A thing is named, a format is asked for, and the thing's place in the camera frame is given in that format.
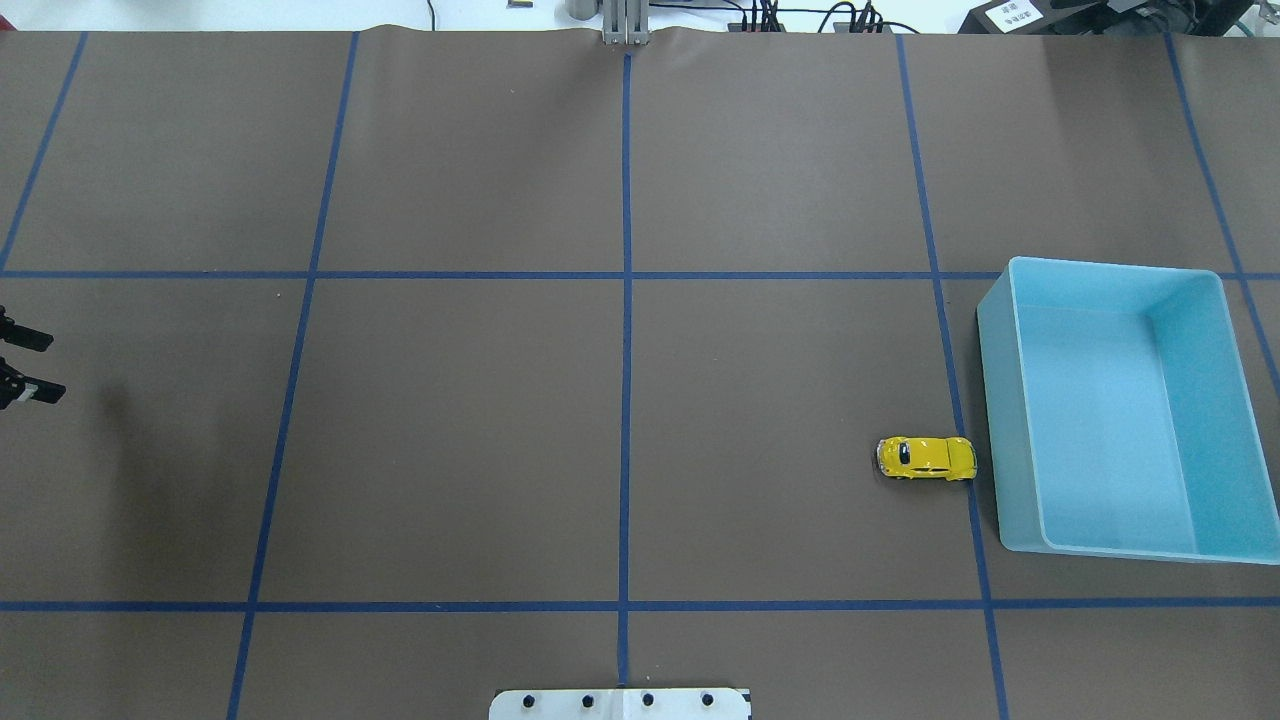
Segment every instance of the vertical blue line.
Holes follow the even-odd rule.
[[[1226,210],[1222,209],[1222,199],[1217,193],[1217,183],[1213,182],[1213,173],[1208,169],[1208,158],[1201,145],[1199,131],[1196,129],[1196,118],[1192,115],[1192,105],[1187,100],[1187,85],[1183,82],[1183,69],[1178,64],[1178,50],[1174,47],[1174,38],[1165,33],[1165,50],[1169,53],[1169,65],[1174,70],[1174,85],[1178,87],[1178,100],[1183,105],[1183,119],[1187,120],[1187,132],[1190,135],[1192,149],[1196,151],[1196,161],[1199,163],[1201,176],[1204,177],[1204,187],[1208,190],[1210,201],[1213,204],[1213,214],[1217,215],[1217,227],[1222,231],[1222,242],[1226,243],[1226,252],[1231,256],[1231,266],[1235,268],[1236,278],[1240,281],[1240,292],[1244,295],[1244,305],[1249,309],[1249,320],[1253,322],[1253,332],[1258,336],[1258,345],[1262,346],[1262,359],[1267,364],[1267,373],[1271,374],[1271,387],[1280,393],[1280,370],[1276,369],[1275,357],[1271,355],[1271,346],[1267,345],[1267,333],[1262,329],[1262,318],[1258,307],[1253,304],[1253,292],[1249,290],[1249,281],[1244,277],[1244,263],[1240,252],[1235,247],[1235,237],[1231,234],[1231,225],[1226,222]]]
[[[618,685],[630,675],[631,602],[631,54],[622,56],[622,423],[618,482]]]
[[[31,163],[31,172],[27,173],[27,184],[22,186],[22,195],[18,197],[18,208],[13,211],[13,222],[9,223],[9,233],[4,238],[4,247],[0,249],[0,270],[9,263],[9,254],[13,245],[18,242],[18,228],[22,225],[22,215],[27,211],[27,201],[31,200],[31,191],[36,188],[36,178],[40,177],[40,167],[45,164],[45,154],[49,152],[49,142],[54,138],[54,128],[58,127],[58,118],[63,114],[63,105],[67,102],[67,94],[72,88],[72,79],[76,69],[79,68],[79,59],[84,54],[84,44],[88,33],[82,32],[76,51],[72,53],[72,63],[67,68],[63,78],[63,87],[58,91],[58,100],[54,102],[54,111],[49,114],[49,123],[45,124],[45,135],[40,138],[40,147],[36,149],[36,159]]]
[[[302,293],[302,310],[298,313],[297,334],[293,338],[293,357],[289,361],[289,379],[284,388],[284,406],[280,410],[280,427],[275,436],[275,455],[271,459],[271,474],[266,486],[266,500],[262,503],[262,524],[257,533],[257,550],[253,553],[253,574],[248,587],[248,607],[244,611],[244,624],[241,628],[241,644],[236,655],[236,674],[232,678],[230,700],[227,702],[227,720],[236,720],[239,712],[241,691],[244,685],[244,670],[248,666],[248,648],[253,639],[253,619],[257,614],[259,592],[262,588],[262,569],[266,565],[266,547],[271,537],[271,520],[275,514],[275,496],[280,486],[280,468],[284,465],[284,447],[289,438],[289,421],[293,416],[293,397],[298,387],[298,370],[302,366],[302,350],[307,340],[307,322],[311,319],[311,299],[315,295],[316,270],[320,266],[320,251],[324,245],[325,222],[329,214],[329,195],[333,192],[333,178],[338,169],[338,149],[342,145],[342,128],[347,119],[347,99],[351,95],[351,77],[356,68],[356,49],[360,46],[360,33],[351,33],[347,49],[347,69],[342,79],[342,95],[338,99],[338,118],[334,120],[333,142],[329,146],[329,164],[325,170],[324,191],[320,196],[320,210],[316,214],[316,233],[311,243],[311,261],[307,270],[307,286]]]
[[[951,416],[959,434],[965,434],[964,410],[960,405],[960,383],[956,380],[955,355],[951,350],[951,327],[947,323],[946,299],[942,295],[942,274],[938,251],[933,238],[933,217],[929,213],[929,193],[924,183],[924,160],[920,155],[920,136],[915,126],[915,105],[911,100],[911,78],[906,64],[906,46],[902,36],[893,36],[897,45],[897,69],[902,82],[902,104],[906,109],[906,131],[911,141],[911,160],[915,165],[915,191],[920,200],[920,222],[924,228],[924,246],[929,255],[929,273],[933,278],[933,305],[938,314],[938,332],[942,338],[942,356],[947,369],[947,387],[951,392]],[[978,585],[982,591],[983,621],[987,626],[987,652],[991,656],[991,679],[996,691],[996,710],[1001,720],[1009,720],[1009,701],[1005,696],[1005,670],[1000,660],[1000,638],[996,633],[996,612],[991,603],[991,582],[987,575],[987,552],[982,539],[982,515],[973,480],[968,483],[969,534],[973,541],[974,562],[978,566]]]

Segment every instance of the gray cylindrical object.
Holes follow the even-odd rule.
[[[568,15],[575,20],[589,20],[595,17],[600,0],[564,0]]]

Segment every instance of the toy car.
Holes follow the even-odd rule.
[[[978,474],[973,443],[963,437],[891,437],[876,446],[876,464],[888,478],[968,480]]]

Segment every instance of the sticker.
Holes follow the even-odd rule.
[[[1044,15],[1032,5],[1032,0],[1009,0],[987,10],[987,17],[996,23],[1000,32],[1009,32],[1032,24]]]

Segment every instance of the car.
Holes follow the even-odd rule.
[[[973,443],[963,437],[891,437],[876,446],[876,464],[888,478],[968,480],[978,474]]]

